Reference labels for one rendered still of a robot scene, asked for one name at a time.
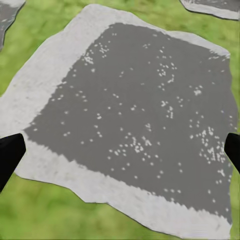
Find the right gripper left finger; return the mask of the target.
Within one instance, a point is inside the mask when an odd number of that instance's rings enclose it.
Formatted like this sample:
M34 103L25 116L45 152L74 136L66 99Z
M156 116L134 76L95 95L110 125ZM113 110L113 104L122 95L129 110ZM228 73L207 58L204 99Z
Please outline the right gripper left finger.
M0 138L0 190L3 190L26 153L21 133Z

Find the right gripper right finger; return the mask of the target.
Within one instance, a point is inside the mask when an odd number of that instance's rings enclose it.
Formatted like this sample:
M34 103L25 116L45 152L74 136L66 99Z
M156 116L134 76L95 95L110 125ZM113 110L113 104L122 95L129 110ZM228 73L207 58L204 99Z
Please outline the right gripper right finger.
M224 151L240 173L240 135L229 133L224 144Z

